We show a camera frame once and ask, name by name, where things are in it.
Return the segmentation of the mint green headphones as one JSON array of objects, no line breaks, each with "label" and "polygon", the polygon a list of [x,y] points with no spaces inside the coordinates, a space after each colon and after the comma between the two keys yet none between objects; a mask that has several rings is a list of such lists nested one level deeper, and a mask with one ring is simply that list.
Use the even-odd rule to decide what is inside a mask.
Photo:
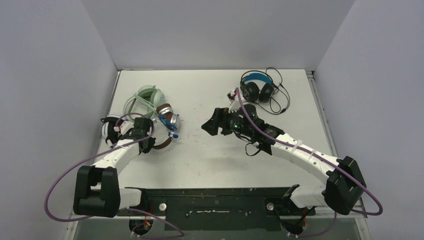
[{"label": "mint green headphones", "polygon": [[134,120],[130,113],[133,112],[136,103],[140,103],[147,108],[147,113],[144,116],[154,119],[158,116],[157,108],[165,104],[165,100],[165,94],[155,85],[144,85],[126,101],[122,111],[127,114],[128,120]]}]

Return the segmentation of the white black headphones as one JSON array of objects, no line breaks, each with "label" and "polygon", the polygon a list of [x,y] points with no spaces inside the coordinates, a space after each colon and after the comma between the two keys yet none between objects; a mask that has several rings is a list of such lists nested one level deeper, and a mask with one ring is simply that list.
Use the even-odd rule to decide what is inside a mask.
[{"label": "white black headphones", "polygon": [[114,131],[115,126],[120,125],[123,121],[127,120],[125,117],[121,118],[121,116],[121,114],[112,113],[100,120],[103,123],[101,128],[102,138],[111,149],[115,147],[118,141],[127,138],[127,135],[130,133],[129,131],[126,134],[120,134],[119,132]]}]

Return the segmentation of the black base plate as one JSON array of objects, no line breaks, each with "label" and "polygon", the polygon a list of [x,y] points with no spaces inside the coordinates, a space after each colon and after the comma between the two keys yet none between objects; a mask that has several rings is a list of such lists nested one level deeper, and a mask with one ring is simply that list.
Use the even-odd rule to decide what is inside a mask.
[{"label": "black base plate", "polygon": [[292,187],[174,188],[141,190],[136,209],[149,212],[183,231],[281,231],[301,226],[316,211],[291,202]]}]

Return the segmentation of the black blue headphones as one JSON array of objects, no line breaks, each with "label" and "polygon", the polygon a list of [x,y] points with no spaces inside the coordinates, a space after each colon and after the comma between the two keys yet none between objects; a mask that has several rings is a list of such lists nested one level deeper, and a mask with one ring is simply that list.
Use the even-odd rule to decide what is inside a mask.
[{"label": "black blue headphones", "polygon": [[275,85],[267,73],[250,71],[250,74],[241,77],[240,89],[245,100],[268,103],[275,90]]}]

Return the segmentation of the brown headphones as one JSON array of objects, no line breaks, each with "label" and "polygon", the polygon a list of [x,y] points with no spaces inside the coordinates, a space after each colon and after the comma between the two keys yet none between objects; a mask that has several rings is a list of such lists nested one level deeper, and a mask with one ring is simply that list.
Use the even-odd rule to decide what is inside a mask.
[{"label": "brown headphones", "polygon": [[157,119],[164,125],[167,130],[167,139],[161,144],[154,145],[154,150],[161,150],[168,147],[174,139],[179,135],[177,131],[180,127],[180,115],[174,113],[173,107],[169,103],[163,103],[156,107]]}]

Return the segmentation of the aluminium frame rail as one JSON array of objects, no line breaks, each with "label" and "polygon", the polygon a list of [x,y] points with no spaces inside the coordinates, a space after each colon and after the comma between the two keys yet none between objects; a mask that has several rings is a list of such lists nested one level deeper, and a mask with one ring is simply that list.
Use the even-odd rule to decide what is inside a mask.
[{"label": "aluminium frame rail", "polygon": [[[315,79],[315,76],[314,76],[314,71],[313,70],[305,70],[305,73],[306,73],[306,77],[308,79],[308,82],[309,82],[309,85],[310,85],[310,88],[311,88],[311,91],[312,91],[312,95],[314,97],[314,101],[315,101],[315,104],[316,104],[316,107],[317,107],[317,110],[318,110],[318,114],[319,114],[319,117],[320,117],[320,120],[321,120],[322,127],[324,129],[326,141],[327,141],[327,144],[329,146],[330,153],[331,153],[330,155],[338,157],[339,155],[338,155],[338,152],[337,152],[337,149],[336,149],[336,146],[335,146],[335,142],[334,142],[334,139],[333,139],[333,136],[332,136],[329,124],[328,124],[327,117],[325,115],[325,111],[324,111],[324,107],[322,105],[322,101],[320,99],[319,90],[318,90],[317,85],[316,85],[316,79]],[[356,205],[355,208],[354,208],[355,210],[365,211],[365,207],[363,205],[363,200],[361,198],[359,199],[359,203],[357,203],[357,204],[358,205]],[[349,216],[351,216],[352,218],[353,217],[368,218],[367,214],[353,212],[353,211],[351,211],[349,213]]]}]

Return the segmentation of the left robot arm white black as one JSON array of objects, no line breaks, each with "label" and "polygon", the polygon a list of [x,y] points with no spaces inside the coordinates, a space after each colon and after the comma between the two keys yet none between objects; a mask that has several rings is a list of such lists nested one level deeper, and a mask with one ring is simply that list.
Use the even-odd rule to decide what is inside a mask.
[{"label": "left robot arm white black", "polygon": [[108,127],[105,141],[110,150],[92,165],[78,169],[73,212],[112,218],[120,210],[130,208],[143,215],[149,210],[149,200],[138,188],[121,187],[119,175],[131,160],[153,148],[154,123],[145,117],[137,117],[134,122],[106,117],[103,122]]}]

